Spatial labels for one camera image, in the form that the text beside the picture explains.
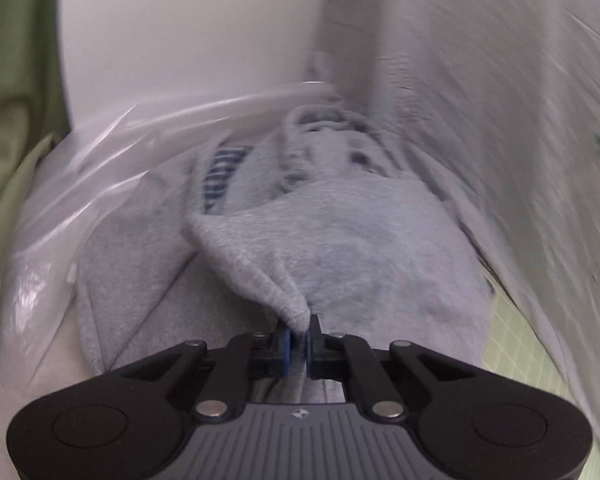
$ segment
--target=clothing pile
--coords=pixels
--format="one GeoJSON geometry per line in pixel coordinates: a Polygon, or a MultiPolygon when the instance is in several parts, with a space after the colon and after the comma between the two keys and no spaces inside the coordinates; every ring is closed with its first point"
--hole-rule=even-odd
{"type": "MultiPolygon", "coordinates": [[[[327,105],[253,149],[219,136],[142,178],[78,263],[78,327],[97,373],[183,340],[225,346],[310,314],[375,348],[410,339],[480,364],[490,294],[475,251],[413,173],[402,139],[327,105]]],[[[331,402],[302,361],[267,400],[331,402]]]]}

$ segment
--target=ribbed gray surface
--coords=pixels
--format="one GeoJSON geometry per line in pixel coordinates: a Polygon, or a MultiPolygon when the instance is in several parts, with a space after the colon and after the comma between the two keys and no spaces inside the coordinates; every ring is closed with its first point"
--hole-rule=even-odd
{"type": "Polygon", "coordinates": [[[406,430],[370,422],[352,404],[249,404],[239,420],[197,430],[154,479],[452,480],[406,430]]]}

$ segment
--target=metal screw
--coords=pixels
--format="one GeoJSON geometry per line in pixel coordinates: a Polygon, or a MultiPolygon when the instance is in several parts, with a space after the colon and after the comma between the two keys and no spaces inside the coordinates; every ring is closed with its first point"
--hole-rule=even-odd
{"type": "Polygon", "coordinates": [[[222,416],[228,406],[222,400],[203,400],[196,406],[196,411],[203,416],[222,416]]]}
{"type": "Polygon", "coordinates": [[[381,416],[382,418],[395,418],[404,413],[404,406],[392,400],[381,400],[374,404],[372,410],[377,416],[381,416]]]}

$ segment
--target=plastic bag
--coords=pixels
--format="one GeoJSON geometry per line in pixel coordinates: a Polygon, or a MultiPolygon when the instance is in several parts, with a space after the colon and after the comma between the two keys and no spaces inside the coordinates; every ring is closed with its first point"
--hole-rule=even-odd
{"type": "Polygon", "coordinates": [[[71,133],[42,162],[14,233],[2,287],[0,383],[26,391],[74,295],[80,248],[143,174],[227,131],[232,143],[253,143],[290,109],[333,90],[313,82],[195,106],[137,105],[104,129],[71,133]]]}

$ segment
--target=white wall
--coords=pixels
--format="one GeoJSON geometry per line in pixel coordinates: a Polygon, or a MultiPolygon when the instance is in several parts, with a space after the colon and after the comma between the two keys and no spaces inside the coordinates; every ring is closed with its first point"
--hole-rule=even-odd
{"type": "Polygon", "coordinates": [[[135,102],[302,80],[322,0],[60,0],[74,125],[135,102]]]}

